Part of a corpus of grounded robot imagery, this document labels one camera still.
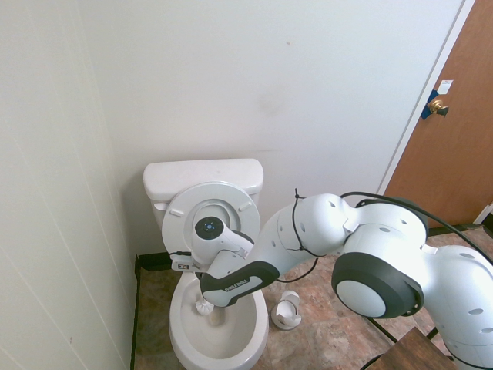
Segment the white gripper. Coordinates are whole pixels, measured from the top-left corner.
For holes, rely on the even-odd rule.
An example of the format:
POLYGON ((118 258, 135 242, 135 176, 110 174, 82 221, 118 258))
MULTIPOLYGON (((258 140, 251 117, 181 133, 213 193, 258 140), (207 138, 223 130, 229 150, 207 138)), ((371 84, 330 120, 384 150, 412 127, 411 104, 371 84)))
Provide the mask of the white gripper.
POLYGON ((194 259, 192 259, 192 262, 191 262, 191 271, 193 273, 195 273, 196 277, 198 278, 198 280, 200 282, 203 281, 204 279, 204 276, 208 270, 210 268, 210 264, 203 264, 203 263, 200 263, 194 259))

